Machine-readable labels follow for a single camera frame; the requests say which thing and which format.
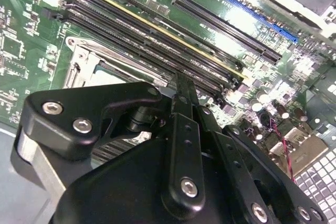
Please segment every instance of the black metal bracket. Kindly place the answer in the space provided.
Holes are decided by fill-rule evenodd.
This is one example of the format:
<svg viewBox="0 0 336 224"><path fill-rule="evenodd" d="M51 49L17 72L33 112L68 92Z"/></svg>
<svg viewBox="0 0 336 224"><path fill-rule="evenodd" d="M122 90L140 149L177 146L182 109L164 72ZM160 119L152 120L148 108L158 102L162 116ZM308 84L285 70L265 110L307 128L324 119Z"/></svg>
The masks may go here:
<svg viewBox="0 0 336 224"><path fill-rule="evenodd" d="M152 132L148 143L90 171L88 160L94 147L134 137L141 131ZM143 159L147 163L133 164L140 171L123 172L133 158L139 160L140 151L146 153ZM121 186L114 176L123 176L119 178L123 181L131 179L132 173L137 174L135 185L138 180L144 184L135 187L141 190L132 189L131 195L150 206L157 205L159 197L165 213L169 213L170 217L149 214L152 221L173 216L167 223L176 223L176 219L204 223L206 218L215 219L213 223L223 223L219 220L224 219L225 223L327 223L322 211L242 130L234 125L223 130L218 126L212 112L199 105L192 81L181 74L176 77L176 95L172 98L144 82L34 93L25 101L13 153L18 153L26 166L31 164L37 184L41 182L48 191L58 188L55 198L61 201L55 224L62 223L64 208L71 215L67 218L73 220L69 223L92 220L88 206L106 215L99 216L100 220L117 218L117 222L133 223L133 215L125 221L125 217L117 217L106 208L115 200L113 197L101 196L102 191L104 195L120 193L110 187L111 183ZM145 172L149 164L158 167L159 182ZM53 171L48 176L46 167ZM62 167L77 172L69 176ZM214 196L212 187L216 183L220 188ZM157 184L159 193L154 189ZM80 188L91 188L92 192L97 189L98 193L83 194ZM103 203L77 204L88 199ZM128 209L125 204L119 207ZM214 217L219 212L221 217Z"/></svg>

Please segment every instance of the expansion slot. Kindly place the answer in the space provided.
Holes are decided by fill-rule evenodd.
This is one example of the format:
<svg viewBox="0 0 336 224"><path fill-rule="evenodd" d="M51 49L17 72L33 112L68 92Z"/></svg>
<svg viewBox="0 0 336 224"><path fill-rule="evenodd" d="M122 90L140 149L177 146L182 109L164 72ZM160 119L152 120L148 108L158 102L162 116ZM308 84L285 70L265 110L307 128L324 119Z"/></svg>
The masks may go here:
<svg viewBox="0 0 336 224"><path fill-rule="evenodd" d="M280 54L238 30L193 0L173 0L172 5L273 65L282 58Z"/></svg>
<svg viewBox="0 0 336 224"><path fill-rule="evenodd" d="M110 6L113 6L115 8L118 8L119 10L121 10L124 14L127 14L129 16L132 16L134 19L137 19L139 21L141 21L142 23L149 25L152 29L156 30L157 32L160 32L161 34L170 37L170 39L172 39L173 41L179 43L181 46L188 48L189 50L197 53L198 55L202 56L203 59L212 62L213 64L220 66L222 69L226 69L228 72L230 72L232 75L234 75L236 78L242 78L245 79L246 76L244 76L243 74L241 74L240 72L238 72L237 70L226 66L221 60L219 60L217 57L214 57L213 55L210 55L209 53L206 53L192 45L190 45L189 43L185 42L183 39L181 39L180 37L171 34L170 32L168 32L166 29L161 28L159 26L157 26L154 23L151 23L150 21L146 20L145 18L142 18L140 16L138 16L137 14L129 11L128 9L124 8L122 5L120 5L119 3L113 1L113 0L101 0L104 1L105 3L109 4Z"/></svg>
<svg viewBox="0 0 336 224"><path fill-rule="evenodd" d="M299 40L296 36L292 35L291 33L289 33L288 31L284 30L283 28L277 26L274 23L271 23L267 20L267 18L263 15L257 14L255 13L252 9L248 8L247 6L243 5L241 2L239 2L238 0L226 0L228 1L230 4L244 10L245 12L247 12L248 14L250 14L253 18L255 18L256 20L260 21L261 23L263 23L265 26L273 29L274 31L276 31L278 34L282 35L283 37L289 39L290 41L292 41L293 43L297 43Z"/></svg>

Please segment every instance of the black pcie slot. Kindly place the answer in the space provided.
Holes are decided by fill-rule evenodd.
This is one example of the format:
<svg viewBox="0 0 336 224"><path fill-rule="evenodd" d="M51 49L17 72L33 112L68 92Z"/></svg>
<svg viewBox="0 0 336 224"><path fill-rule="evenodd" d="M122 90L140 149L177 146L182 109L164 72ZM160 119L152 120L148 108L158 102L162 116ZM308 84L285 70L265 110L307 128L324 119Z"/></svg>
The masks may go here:
<svg viewBox="0 0 336 224"><path fill-rule="evenodd" d="M183 69L179 68L178 65L173 64L172 62L163 62L161 59L156 58L154 53L151 53L149 50L143 49L142 45L139 45L135 42L128 41L125 38L120 38L114 32L108 31L97 25L86 18L83 18L79 15L69 13L67 20L72 24L90 31L92 34L96 35L97 37L102 38L103 40L109 41L114 43L116 46L122 48L123 51L131 55L138 56L144 62L158 67L160 69L165 69L170 72L171 75L174 75L176 71L182 72L190 76L193 80L195 80L196 85L200 89L200 91L213 96L216 91L218 91L218 86L213 86L207 80L202 79L196 72L194 71L184 71Z"/></svg>
<svg viewBox="0 0 336 224"><path fill-rule="evenodd" d="M121 21L137 28L143 33L150 34L153 38L157 39L158 41L162 41L163 43L170 46L171 48L182 51L184 54L189 55L191 59L195 59L199 63L209 68L210 71L216 74L217 76L225 77L227 80L230 80L232 78L232 74L229 71L223 69L221 66L215 64L212 61L205 59L204 57L197 54L196 52L193 52L190 49L185 48L183 45L180 45L177 41L173 41L171 38L160 33L159 31L154 31L152 27L142 23L139 20L136 20L134 17L122 12L121 10L119 10L118 8L112 5L109 5L105 1L102 1L102 0L83 0L83 1L109 12L115 17L118 17L118 19L120 19Z"/></svg>
<svg viewBox="0 0 336 224"><path fill-rule="evenodd" d="M141 2L138 2L137 0L123 0L127 2L127 4L131 4L142 11L146 12L148 15L150 15L153 19L158 19L163 21L164 23L168 24L172 28L176 29L177 31L182 32L183 34L187 35L188 37L192 38L193 40L197 41L198 43L195 44L196 46L199 46L200 44L204 45L205 47L211 49L215 54L218 56L221 56L221 58L227 63L227 64L234 64L236 65L239 69L241 69L244 64L237 60L235 57L232 55L226 53L225 51L221 50L220 48L214 46L213 44L207 42L200 36L194 34L193 32L190 32L189 30L185 29L184 27L180 26L179 24L171 21L170 19L164 17L163 15L153 11L150 9L148 6L142 4Z"/></svg>
<svg viewBox="0 0 336 224"><path fill-rule="evenodd" d="M172 5L273 65L282 58L282 56L274 50L238 30L193 0L173 0Z"/></svg>
<svg viewBox="0 0 336 224"><path fill-rule="evenodd" d="M76 12L79 12L80 14L90 17L91 20L94 20L96 23L100 23L104 25L105 29L109 29L110 31L113 31L114 34L119 34L119 36L124 36L128 40L135 41L138 44L144 45L144 47L149 48L151 51L158 55L163 55L165 59L168 59L169 62L176 62L178 66L180 66L183 69L190 70L190 63L188 63L186 60L183 60L182 58L178 56L174 56L174 54L171 51L166 50L165 48L159 47L154 42L148 40L146 41L141 35L134 32L134 30L131 30L127 27L123 27L122 24L118 24L114 19L104 16L103 13L98 12L95 9L90 9L89 6L81 6L80 3L73 3L72 8ZM206 77L208 82L211 82L212 85L219 86L222 81L219 79L214 78L210 73L202 70L202 69L193 69L194 73L198 73L198 75L201 75L203 77Z"/></svg>

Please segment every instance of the capacitor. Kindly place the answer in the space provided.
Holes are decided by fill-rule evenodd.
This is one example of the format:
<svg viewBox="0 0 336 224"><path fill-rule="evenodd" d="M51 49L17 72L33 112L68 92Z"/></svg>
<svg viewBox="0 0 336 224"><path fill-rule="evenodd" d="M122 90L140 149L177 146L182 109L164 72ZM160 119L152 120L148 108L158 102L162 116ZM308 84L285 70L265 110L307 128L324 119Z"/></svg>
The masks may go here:
<svg viewBox="0 0 336 224"><path fill-rule="evenodd" d="M262 140L263 139L263 135L262 135L259 127L257 127L257 126L253 126L253 135L254 135L256 140Z"/></svg>
<svg viewBox="0 0 336 224"><path fill-rule="evenodd" d="M274 118L267 111L262 111L261 113L259 113L259 121L264 127L268 128L268 129L272 129L272 124L274 123Z"/></svg>
<svg viewBox="0 0 336 224"><path fill-rule="evenodd" d="M252 99L250 101L250 106L254 112L262 110L263 107L263 105L257 99Z"/></svg>
<svg viewBox="0 0 336 224"><path fill-rule="evenodd" d="M277 104L275 108L277 109L282 119L287 119L289 117L289 113L282 104Z"/></svg>
<svg viewBox="0 0 336 224"><path fill-rule="evenodd" d="M265 90L260 90L257 93L257 99L261 103L269 103L271 101L269 95L266 93Z"/></svg>
<svg viewBox="0 0 336 224"><path fill-rule="evenodd" d="M304 113L304 111L301 108L294 109L294 114L297 119L299 119L301 122L308 121L307 115Z"/></svg>

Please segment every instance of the cable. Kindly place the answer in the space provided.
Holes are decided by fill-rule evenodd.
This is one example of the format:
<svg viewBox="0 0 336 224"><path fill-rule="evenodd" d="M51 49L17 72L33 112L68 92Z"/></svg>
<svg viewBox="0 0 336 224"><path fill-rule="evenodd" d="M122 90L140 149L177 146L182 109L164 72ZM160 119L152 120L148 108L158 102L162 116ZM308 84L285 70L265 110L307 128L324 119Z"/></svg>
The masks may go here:
<svg viewBox="0 0 336 224"><path fill-rule="evenodd" d="M289 150L287 148L287 140L281 135L281 133L278 130L278 126L275 122L272 122L271 126L272 126L272 129L274 130L274 132L278 135L278 137L282 141L282 144L284 146L284 151L285 151L285 154L286 154L286 160L287 160L288 169L289 169L289 173L290 173L290 179L294 183L296 183L296 180L295 180L294 175L293 175L292 162L291 162L291 159L290 159L290 156L289 156Z"/></svg>

